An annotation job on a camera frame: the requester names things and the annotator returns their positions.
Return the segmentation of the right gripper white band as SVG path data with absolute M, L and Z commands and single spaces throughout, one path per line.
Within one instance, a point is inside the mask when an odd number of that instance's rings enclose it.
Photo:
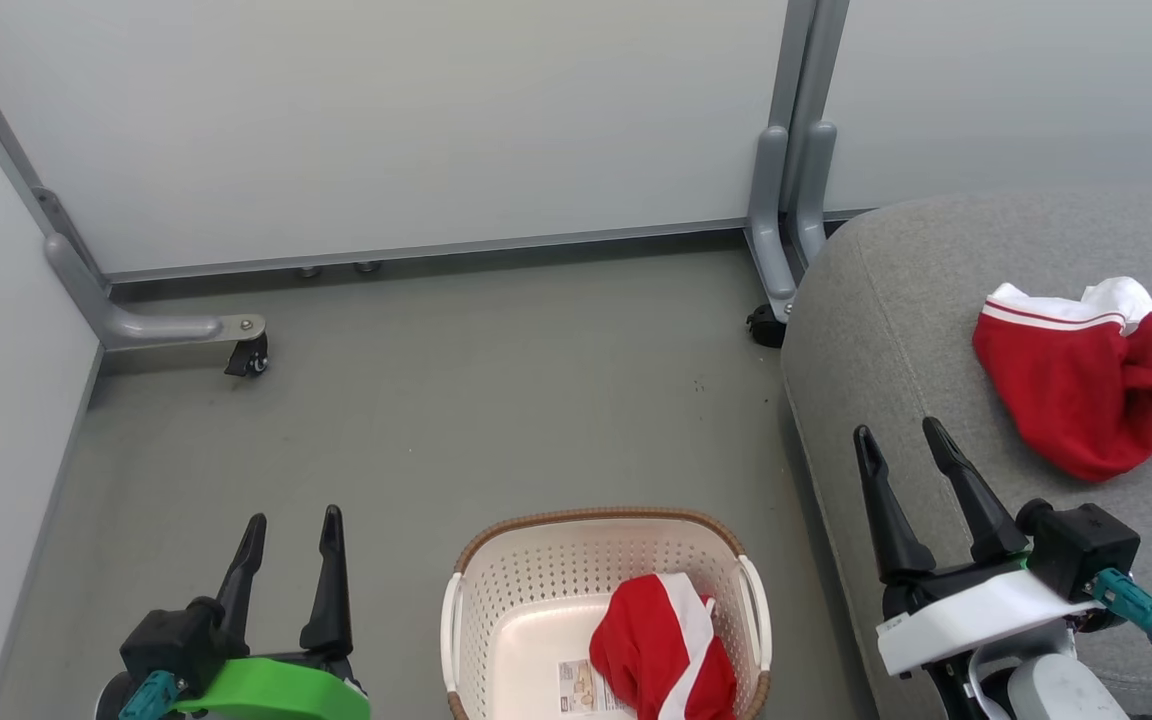
M 922 429 L 972 535 L 973 564 L 935 569 L 933 553 L 916 538 L 890 487 L 890 467 L 872 430 L 854 429 L 861 495 L 884 588 L 884 621 L 876 629 L 884 670 L 890 676 L 910 673 L 1096 611 L 1087 593 L 1070 600 L 1028 568 L 1020 553 L 1029 539 L 941 420 L 927 416 Z

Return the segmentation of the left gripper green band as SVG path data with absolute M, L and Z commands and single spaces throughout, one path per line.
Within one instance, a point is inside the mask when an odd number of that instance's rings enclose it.
M 291 653 L 252 655 L 247 621 L 253 578 L 262 568 L 268 520 L 248 520 L 217 601 L 220 630 L 233 641 L 217 647 L 184 650 L 172 660 L 173 679 L 183 682 L 172 710 L 209 719 L 370 719 L 367 694 L 353 675 L 353 616 L 343 511 L 326 506 L 319 538 L 321 566 L 314 605 Z

